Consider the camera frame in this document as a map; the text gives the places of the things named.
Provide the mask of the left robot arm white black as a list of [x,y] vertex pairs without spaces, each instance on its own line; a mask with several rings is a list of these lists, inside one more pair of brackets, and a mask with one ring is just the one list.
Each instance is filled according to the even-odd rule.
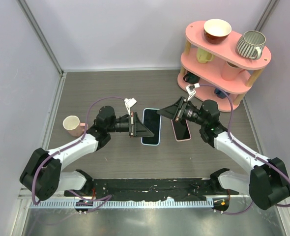
[[113,107],[103,106],[93,125],[81,137],[52,150],[38,148],[32,153],[19,181],[31,191],[33,203],[37,205],[60,191],[90,195],[93,190],[90,175],[82,170],[64,172],[63,169],[103,148],[110,141],[112,132],[127,132],[131,137],[154,135],[137,113],[130,112],[117,118]]

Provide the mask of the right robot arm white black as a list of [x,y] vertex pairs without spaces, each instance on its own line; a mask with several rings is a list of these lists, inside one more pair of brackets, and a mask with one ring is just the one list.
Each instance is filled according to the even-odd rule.
[[190,121],[200,125],[203,141],[223,152],[248,172],[247,176],[224,171],[210,181],[210,190],[221,194],[226,189],[250,196],[260,209],[282,207],[281,202],[290,197],[290,179],[284,162],[270,159],[241,143],[219,121],[220,111],[213,100],[206,100],[200,108],[185,97],[174,104],[158,110],[158,114],[174,121]]

